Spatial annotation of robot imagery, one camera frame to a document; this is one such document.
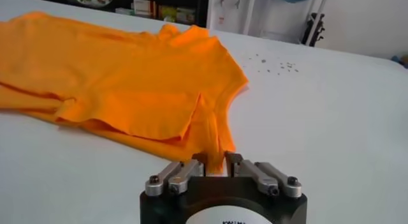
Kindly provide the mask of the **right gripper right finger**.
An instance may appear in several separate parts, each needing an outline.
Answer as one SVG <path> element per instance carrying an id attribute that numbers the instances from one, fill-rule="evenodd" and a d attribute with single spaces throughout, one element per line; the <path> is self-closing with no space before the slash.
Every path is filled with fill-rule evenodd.
<path id="1" fill-rule="evenodd" d="M 251 162 L 241 154 L 225 152 L 230 177 L 250 177 L 258 191 L 269 197 L 284 195 L 289 198 L 302 196 L 302 184 L 294 176 L 288 176 L 268 162 Z"/>

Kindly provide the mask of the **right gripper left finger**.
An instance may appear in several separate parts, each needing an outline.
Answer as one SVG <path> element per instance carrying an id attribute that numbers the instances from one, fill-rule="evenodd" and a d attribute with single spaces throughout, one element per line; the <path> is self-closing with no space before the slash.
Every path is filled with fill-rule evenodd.
<path id="1" fill-rule="evenodd" d="M 171 162 L 160 173 L 152 175 L 145 183 L 145 194 L 158 197 L 168 191 L 175 195 L 183 194 L 188 189 L 192 177 L 206 175 L 207 155 L 197 153 L 188 161 Z"/>

